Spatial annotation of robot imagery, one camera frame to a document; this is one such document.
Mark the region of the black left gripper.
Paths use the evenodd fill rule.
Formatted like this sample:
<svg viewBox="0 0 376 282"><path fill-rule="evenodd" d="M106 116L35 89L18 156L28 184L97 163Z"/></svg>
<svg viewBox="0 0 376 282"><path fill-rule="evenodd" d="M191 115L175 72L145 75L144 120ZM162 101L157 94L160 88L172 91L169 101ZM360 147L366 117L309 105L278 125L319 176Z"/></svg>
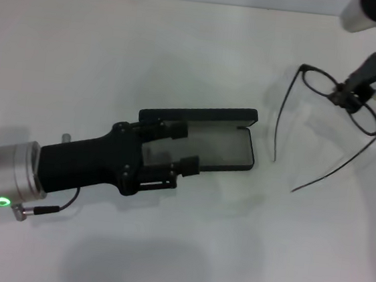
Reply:
<svg viewBox="0 0 376 282"><path fill-rule="evenodd" d="M176 178L200 174L199 156L155 167L143 161L143 144L159 139L188 137L188 124L160 119L115 123L95 139L46 145L39 156L38 178L45 189L69 190L110 184L123 196L139 191L176 187Z"/></svg>

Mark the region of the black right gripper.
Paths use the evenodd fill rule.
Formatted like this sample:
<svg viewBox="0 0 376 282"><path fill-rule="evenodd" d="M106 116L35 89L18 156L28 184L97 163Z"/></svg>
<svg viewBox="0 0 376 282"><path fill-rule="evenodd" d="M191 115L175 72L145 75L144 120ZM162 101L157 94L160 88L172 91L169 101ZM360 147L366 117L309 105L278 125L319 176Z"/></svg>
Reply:
<svg viewBox="0 0 376 282"><path fill-rule="evenodd" d="M330 101L338 107L348 107L347 112L355 114L375 94L375 89L371 87L374 83L376 83L376 53L371 54L345 82L338 83L334 87Z"/></svg>

